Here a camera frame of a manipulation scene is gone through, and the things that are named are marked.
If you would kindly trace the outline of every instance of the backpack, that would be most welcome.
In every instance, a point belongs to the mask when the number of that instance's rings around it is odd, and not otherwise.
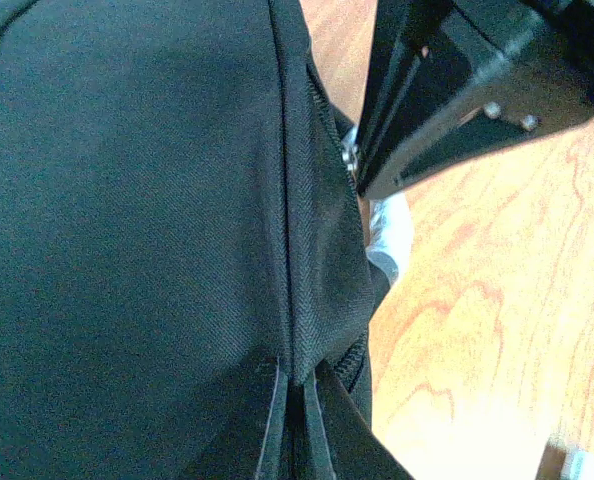
[[[296,0],[0,0],[0,478],[410,478],[342,149]]]

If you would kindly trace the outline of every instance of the wood grain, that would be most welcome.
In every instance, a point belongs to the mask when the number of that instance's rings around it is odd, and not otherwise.
[[[357,119],[375,1],[302,4]],[[418,480],[532,479],[553,433],[594,453],[594,120],[407,197],[410,270],[371,324],[379,439]]]

